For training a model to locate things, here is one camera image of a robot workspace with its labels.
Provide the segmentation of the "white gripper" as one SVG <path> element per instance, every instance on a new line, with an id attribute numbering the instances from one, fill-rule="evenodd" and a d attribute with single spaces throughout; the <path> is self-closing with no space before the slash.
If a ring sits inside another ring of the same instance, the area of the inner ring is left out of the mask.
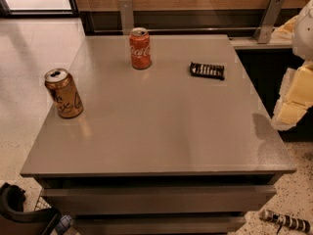
<path id="1" fill-rule="evenodd" d="M 276 28 L 273 39 L 291 40 L 293 53 L 304 61 L 313 60 L 313 0 L 287 22 Z M 313 64 L 305 62 L 297 70 L 288 68 L 283 76 L 272 126 L 277 130 L 289 130 L 305 116 L 313 106 Z"/>

